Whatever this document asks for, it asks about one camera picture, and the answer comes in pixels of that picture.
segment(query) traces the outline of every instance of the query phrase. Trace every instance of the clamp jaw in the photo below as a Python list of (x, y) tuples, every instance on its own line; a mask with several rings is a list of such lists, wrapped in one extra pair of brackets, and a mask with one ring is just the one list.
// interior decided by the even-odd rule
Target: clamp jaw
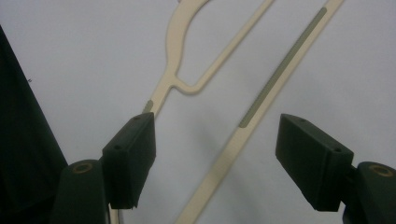
[(281, 115), (276, 157), (314, 209), (336, 212), (343, 202), (346, 224), (396, 223), (396, 171), (353, 167), (353, 152), (306, 119)]
[(130, 119), (99, 160), (63, 169), (50, 223), (109, 223), (112, 209), (137, 207), (156, 156), (154, 114)]

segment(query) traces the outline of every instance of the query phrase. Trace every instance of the cream hanger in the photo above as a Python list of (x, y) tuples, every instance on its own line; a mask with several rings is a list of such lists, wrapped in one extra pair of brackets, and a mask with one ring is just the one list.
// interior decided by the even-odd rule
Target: cream hanger
[[(184, 40), (190, 23), (199, 9), (208, 1), (209, 0), (178, 0), (179, 5), (169, 22), (166, 34), (166, 69), (157, 88), (147, 102), (143, 113), (153, 112), (156, 118), (163, 106), (166, 96), (174, 87), (184, 94), (196, 94), (200, 92), (257, 23), (266, 9), (271, 6), (274, 0), (264, 0), (223, 52), (209, 66), (198, 82), (194, 86), (190, 86), (177, 77), (177, 72), (183, 56)], [(110, 209), (110, 219), (112, 224), (120, 223), (118, 210)]]

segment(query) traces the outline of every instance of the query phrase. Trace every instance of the black object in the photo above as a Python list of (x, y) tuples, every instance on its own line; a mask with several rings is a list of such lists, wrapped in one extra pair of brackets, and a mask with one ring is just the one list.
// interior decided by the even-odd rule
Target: black object
[(79, 161), (62, 171), (50, 223), (110, 223), (99, 161)]
[(0, 27), (0, 223), (46, 222), (67, 165)]
[(0, 223), (108, 223), (109, 203), (137, 206), (156, 154), (154, 115), (128, 121), (101, 160), (67, 166), (0, 27), (0, 143)]
[(153, 113), (129, 120), (105, 146), (101, 162), (112, 208), (137, 207), (155, 154)]
[(353, 152), (305, 119), (281, 115), (276, 157), (319, 211), (346, 205), (346, 224), (396, 223), (396, 171), (375, 162), (351, 163)]
[(100, 161), (79, 161), (63, 170), (50, 223), (108, 223), (109, 203), (113, 209), (137, 206), (155, 156), (154, 114), (130, 119)]

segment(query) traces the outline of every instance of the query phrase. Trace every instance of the white background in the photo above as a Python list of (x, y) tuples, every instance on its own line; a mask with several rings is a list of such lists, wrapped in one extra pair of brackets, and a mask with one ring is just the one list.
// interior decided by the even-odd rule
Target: white background
[[(206, 70), (262, 0), (213, 0), (188, 31), (179, 76)], [(157, 159), (125, 223), (173, 223), (233, 129), (324, 0), (276, 0), (204, 91), (171, 91)], [(177, 0), (1, 1), (0, 23), (69, 163), (141, 113), (163, 74)], [(281, 113), (396, 167), (396, 1), (347, 0), (251, 136), (198, 223), (342, 223), (316, 212), (275, 156)]]

